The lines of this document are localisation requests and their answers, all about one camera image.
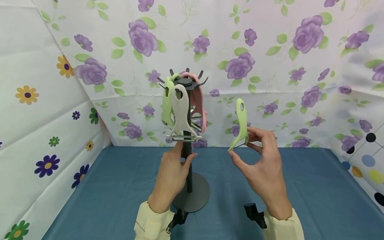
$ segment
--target person's right hand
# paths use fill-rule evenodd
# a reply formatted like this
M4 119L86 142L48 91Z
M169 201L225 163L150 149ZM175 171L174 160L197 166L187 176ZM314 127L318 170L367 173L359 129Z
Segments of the person's right hand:
M264 201L268 212L279 220L292 216L292 205L286 195L281 157L273 132L248 127L247 146L261 155L254 165L248 165L234 151L229 151L233 164L244 174L251 188ZM251 142L259 141L262 147Z

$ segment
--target blue dot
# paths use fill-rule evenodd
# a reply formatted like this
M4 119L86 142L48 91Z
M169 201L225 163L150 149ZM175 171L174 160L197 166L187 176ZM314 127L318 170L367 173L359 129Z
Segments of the blue dot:
M376 163L375 159L371 155L364 155L361 160L367 167L373 167Z
M351 165L349 164L349 162L342 162L342 165L347 169L349 170L351 168Z

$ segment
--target sleeve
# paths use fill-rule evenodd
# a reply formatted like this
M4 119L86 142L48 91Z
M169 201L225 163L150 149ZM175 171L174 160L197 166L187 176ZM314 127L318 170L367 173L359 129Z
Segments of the sleeve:
M170 240L167 227L174 215L170 210L162 214L155 213L149 208L147 201L143 202L139 207L134 227L135 240Z
M288 220L278 220L264 211L267 228L264 231L265 240L304 240L304 232L300 220L292 209L292 216Z

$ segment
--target hand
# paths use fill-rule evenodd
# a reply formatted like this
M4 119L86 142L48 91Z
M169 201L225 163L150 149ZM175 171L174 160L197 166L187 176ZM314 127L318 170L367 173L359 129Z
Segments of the hand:
M177 142L161 158L155 187L148 198L149 207L159 214L168 211L173 199L183 189L189 166L196 156L196 153L192 153L184 162L180 162L182 149L183 142Z
M281 157L276 139L272 132L255 127L248 128L248 147L257 151L261 159L255 165L243 162L234 152L229 151L233 164L244 174L253 191L267 206L268 212L279 220L292 216L292 206L286 195L286 188L281 167ZM259 141L262 147L251 142Z

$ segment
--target round base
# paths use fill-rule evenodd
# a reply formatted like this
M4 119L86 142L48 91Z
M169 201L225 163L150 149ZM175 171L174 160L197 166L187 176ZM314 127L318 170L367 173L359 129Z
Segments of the round base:
M197 212L202 209L209 199L209 185L207 180L198 173L192 173L192 192L187 192L187 185L175 197L173 205L178 208L190 212Z

